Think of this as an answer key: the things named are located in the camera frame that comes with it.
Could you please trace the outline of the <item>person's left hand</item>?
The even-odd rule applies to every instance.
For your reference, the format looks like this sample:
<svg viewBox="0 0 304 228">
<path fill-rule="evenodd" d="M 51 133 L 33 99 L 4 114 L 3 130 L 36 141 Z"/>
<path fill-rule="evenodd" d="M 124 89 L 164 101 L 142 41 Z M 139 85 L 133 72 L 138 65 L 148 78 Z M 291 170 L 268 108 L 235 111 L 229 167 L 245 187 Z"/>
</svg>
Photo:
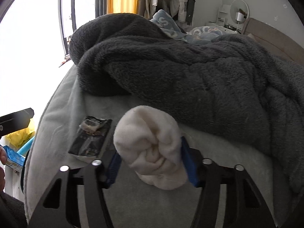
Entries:
<svg viewBox="0 0 304 228">
<path fill-rule="evenodd" d="M 0 147 L 0 160 L 3 165 L 7 163 L 7 153 L 3 147 Z M 0 170 L 0 192 L 2 192 L 5 188 L 5 172 L 1 168 Z"/>
</svg>

